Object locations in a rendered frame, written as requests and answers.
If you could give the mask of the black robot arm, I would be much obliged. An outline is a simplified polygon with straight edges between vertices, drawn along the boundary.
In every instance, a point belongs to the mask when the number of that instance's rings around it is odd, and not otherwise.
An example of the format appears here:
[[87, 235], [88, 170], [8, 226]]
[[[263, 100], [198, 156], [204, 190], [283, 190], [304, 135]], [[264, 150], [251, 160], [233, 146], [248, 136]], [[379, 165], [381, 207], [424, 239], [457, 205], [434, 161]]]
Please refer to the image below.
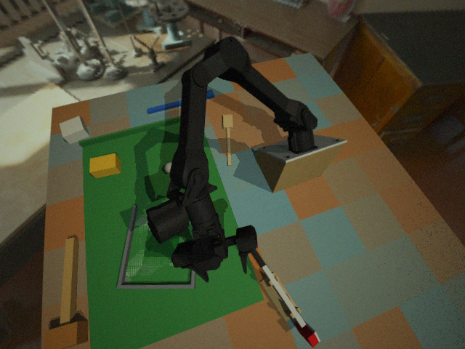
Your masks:
[[[239, 40], [227, 37], [206, 49], [201, 59], [182, 74], [179, 144], [170, 169], [168, 201], [146, 210], [148, 226], [159, 244], [216, 215], [208, 183], [209, 163], [204, 151], [207, 85], [216, 77], [235, 82], [275, 113], [274, 122], [288, 132], [289, 150], [304, 153], [318, 148], [313, 129], [318, 120], [308, 107], [288, 99], [251, 64]], [[179, 192], [185, 189], [185, 193]], [[198, 273], [216, 270], [228, 258], [228, 246], [214, 230], [193, 234], [190, 262]]]

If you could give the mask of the grey ball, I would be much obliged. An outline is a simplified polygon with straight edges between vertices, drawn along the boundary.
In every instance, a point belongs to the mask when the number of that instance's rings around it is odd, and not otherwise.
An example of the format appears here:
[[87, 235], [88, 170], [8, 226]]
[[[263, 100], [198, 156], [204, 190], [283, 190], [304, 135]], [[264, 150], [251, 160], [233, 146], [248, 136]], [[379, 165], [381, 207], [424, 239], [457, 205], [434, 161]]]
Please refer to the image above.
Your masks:
[[167, 164], [165, 165], [164, 169], [165, 169], [166, 173], [169, 174], [169, 173], [170, 173], [170, 169], [171, 169], [171, 162], [167, 163]]

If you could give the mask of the green putting mat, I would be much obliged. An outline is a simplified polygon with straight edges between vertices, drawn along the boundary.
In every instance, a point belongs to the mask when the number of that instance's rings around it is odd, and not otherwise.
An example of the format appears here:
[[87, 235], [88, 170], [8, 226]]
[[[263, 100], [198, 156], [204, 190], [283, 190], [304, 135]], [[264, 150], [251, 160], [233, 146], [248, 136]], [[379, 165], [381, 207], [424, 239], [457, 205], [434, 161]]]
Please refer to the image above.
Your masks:
[[[169, 200], [171, 179], [164, 167], [177, 150], [179, 124], [83, 147], [90, 349], [139, 349], [264, 300], [249, 255], [245, 274], [237, 245], [228, 247], [218, 269], [207, 271], [208, 283], [195, 273], [195, 289], [117, 289], [132, 207], [145, 214]], [[236, 236], [238, 224], [205, 133], [203, 146], [208, 183], [217, 186], [209, 195], [225, 238]], [[90, 158], [112, 153], [120, 158], [121, 173], [100, 178], [89, 173]], [[191, 269], [175, 268], [171, 257], [144, 257], [148, 230], [134, 225], [128, 285], [191, 284]]]

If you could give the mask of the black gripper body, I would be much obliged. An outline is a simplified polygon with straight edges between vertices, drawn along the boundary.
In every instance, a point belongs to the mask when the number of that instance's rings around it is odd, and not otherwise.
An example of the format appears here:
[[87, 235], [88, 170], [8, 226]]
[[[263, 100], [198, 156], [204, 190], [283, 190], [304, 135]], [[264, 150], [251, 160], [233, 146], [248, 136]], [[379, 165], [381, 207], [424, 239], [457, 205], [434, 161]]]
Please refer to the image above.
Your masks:
[[[256, 230], [252, 225], [237, 228], [236, 236], [225, 238], [225, 232], [219, 222], [218, 213], [216, 213], [216, 215], [209, 221], [197, 225], [191, 225], [193, 227], [192, 234], [199, 233], [200, 236], [206, 236], [209, 234], [208, 230], [214, 229], [222, 237], [222, 240], [226, 242], [227, 246], [237, 245], [238, 250], [241, 252], [255, 250], [258, 247]], [[176, 249], [171, 256], [171, 261], [175, 268], [186, 266], [191, 263], [190, 256], [192, 248], [193, 241], [180, 242], [177, 244]]]

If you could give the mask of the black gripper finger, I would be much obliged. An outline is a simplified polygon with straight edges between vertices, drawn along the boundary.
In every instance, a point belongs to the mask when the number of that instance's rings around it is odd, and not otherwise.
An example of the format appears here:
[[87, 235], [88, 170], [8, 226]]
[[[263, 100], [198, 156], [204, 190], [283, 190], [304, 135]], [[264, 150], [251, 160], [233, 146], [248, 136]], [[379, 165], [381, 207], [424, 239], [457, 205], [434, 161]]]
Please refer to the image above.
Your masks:
[[251, 251], [248, 251], [248, 252], [241, 252], [239, 251], [239, 256], [240, 256], [240, 259], [241, 259], [241, 262], [242, 262], [242, 266], [243, 266], [243, 271], [245, 274], [247, 274], [247, 256], [248, 256], [248, 253], [251, 253], [253, 250]]
[[198, 273], [197, 270], [193, 267], [192, 263], [187, 264], [186, 266], [182, 266], [181, 268], [182, 269], [189, 268], [189, 269], [193, 270], [194, 272], [196, 272], [206, 283], [209, 282], [209, 277], [208, 277], [207, 272], [204, 271], [203, 273]]

